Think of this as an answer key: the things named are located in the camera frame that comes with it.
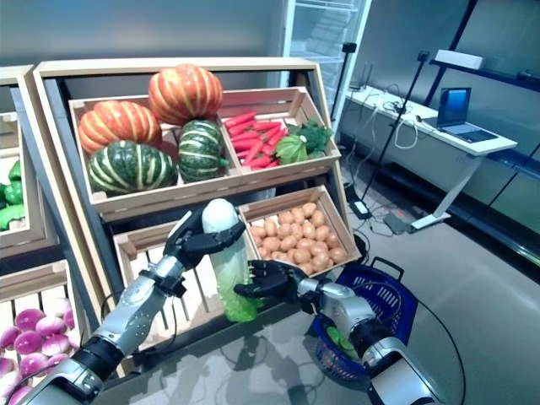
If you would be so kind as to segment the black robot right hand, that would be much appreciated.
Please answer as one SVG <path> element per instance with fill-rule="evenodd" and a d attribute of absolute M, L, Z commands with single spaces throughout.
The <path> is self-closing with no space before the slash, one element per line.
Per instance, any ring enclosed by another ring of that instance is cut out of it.
<path fill-rule="evenodd" d="M 298 288 L 307 275 L 288 262 L 277 260 L 250 260 L 249 283 L 238 283 L 234 292 L 245 298 L 273 297 L 288 304 L 299 301 Z"/>

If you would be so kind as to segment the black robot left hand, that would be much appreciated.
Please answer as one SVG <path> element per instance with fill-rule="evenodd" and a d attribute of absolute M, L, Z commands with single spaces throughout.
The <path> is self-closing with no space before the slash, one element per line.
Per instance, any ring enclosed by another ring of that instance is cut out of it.
<path fill-rule="evenodd" d="M 204 256 L 231 247 L 246 230 L 238 221 L 225 230 L 204 233 L 202 216 L 201 208 L 186 211 L 165 242 L 163 256 L 175 258 L 186 270 L 195 268 Z"/>

